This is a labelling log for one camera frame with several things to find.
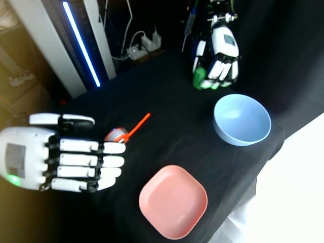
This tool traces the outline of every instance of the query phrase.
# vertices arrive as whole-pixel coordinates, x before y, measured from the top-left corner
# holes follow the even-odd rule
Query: white power strip
[[[138,49],[138,44],[131,46],[127,49],[127,54],[130,56],[132,60],[137,60],[149,52],[153,52],[161,47],[161,36],[157,33],[153,34],[153,41],[149,38],[143,36],[142,37],[142,46],[145,46],[147,50],[143,47],[141,50]]]

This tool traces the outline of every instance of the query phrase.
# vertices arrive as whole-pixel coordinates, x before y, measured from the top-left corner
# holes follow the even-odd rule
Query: orange handle
[[[128,133],[129,137],[133,135],[134,132],[136,132],[136,130],[138,130],[143,123],[151,116],[150,113],[147,113],[143,119],[141,119],[141,121]]]

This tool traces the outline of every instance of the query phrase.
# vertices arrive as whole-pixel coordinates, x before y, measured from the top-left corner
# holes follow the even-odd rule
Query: square plate
[[[165,238],[181,239],[207,208],[203,186],[180,166],[166,166],[143,187],[139,206],[144,217]]]

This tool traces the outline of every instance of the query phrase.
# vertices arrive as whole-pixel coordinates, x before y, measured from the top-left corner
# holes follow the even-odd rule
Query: white robotic hand
[[[192,69],[193,83],[198,89],[227,87],[237,79],[238,46],[232,31],[226,25],[219,23],[222,18],[225,19],[225,22],[235,19],[228,13],[219,18],[215,15],[212,19],[211,42],[200,40],[198,43]]]
[[[123,143],[61,137],[90,129],[91,117],[34,114],[29,124],[0,132],[0,175],[26,189],[95,192],[115,184],[126,149]],[[58,131],[41,127],[55,127]]]

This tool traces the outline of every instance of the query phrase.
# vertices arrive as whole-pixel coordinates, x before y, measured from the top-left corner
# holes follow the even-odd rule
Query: table
[[[207,243],[212,237],[281,148],[285,133],[273,124],[269,137],[258,144],[225,143],[214,131],[213,107],[233,91],[198,91],[190,80],[187,62],[180,55],[164,53],[58,110],[92,116],[96,126],[84,136],[94,139],[103,139],[115,127],[130,130],[147,112],[152,114],[127,143],[122,175],[113,187],[95,194],[60,192],[65,197],[64,239],[174,242],[161,236],[138,206],[142,187],[166,165],[183,167],[208,194],[205,214],[177,242]]]

